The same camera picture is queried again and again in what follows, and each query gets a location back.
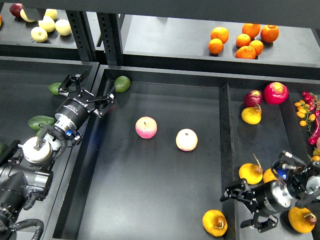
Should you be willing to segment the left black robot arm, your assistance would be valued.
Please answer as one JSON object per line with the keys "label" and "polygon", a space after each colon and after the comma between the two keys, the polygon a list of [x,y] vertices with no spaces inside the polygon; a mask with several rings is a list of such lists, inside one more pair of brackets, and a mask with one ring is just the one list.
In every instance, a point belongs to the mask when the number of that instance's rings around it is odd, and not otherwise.
{"label": "left black robot arm", "polygon": [[21,143],[14,140],[0,156],[0,238],[9,240],[23,229],[34,227],[33,240],[44,232],[44,222],[30,218],[19,221],[22,210],[31,209],[36,201],[43,201],[50,190],[56,160],[67,148],[79,145],[83,135],[80,127],[95,114],[104,116],[114,105],[116,86],[105,95],[95,95],[81,88],[88,76],[85,71],[68,75],[58,87],[65,101],[54,114],[53,123],[39,122],[40,132]]}

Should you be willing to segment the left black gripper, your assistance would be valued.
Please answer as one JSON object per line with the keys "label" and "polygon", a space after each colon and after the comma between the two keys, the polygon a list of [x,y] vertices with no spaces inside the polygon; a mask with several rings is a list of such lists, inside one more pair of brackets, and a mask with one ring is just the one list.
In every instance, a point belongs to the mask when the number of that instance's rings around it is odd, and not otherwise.
{"label": "left black gripper", "polygon": [[[67,75],[59,85],[58,94],[67,97],[55,113],[55,124],[61,129],[66,130],[68,127],[78,130],[91,113],[102,118],[115,104],[115,86],[103,96],[94,96],[88,91],[82,91],[81,83],[88,75],[88,70],[80,75]],[[75,85],[75,91],[69,92],[69,86],[72,84]]]}

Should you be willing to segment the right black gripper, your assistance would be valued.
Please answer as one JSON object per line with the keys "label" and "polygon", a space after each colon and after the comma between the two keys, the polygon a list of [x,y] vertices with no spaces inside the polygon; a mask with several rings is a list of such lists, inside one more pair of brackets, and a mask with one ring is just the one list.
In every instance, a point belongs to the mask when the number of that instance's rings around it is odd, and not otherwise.
{"label": "right black gripper", "polygon": [[[264,233],[277,227],[278,218],[273,214],[280,213],[283,210],[283,206],[274,197],[271,183],[264,183],[251,188],[246,178],[233,181],[225,188],[219,201],[224,202],[229,199],[237,200],[246,206],[257,204],[259,211],[252,213],[252,219],[242,221],[240,228],[253,227],[259,233]],[[267,217],[266,221],[259,221],[261,216]]]}

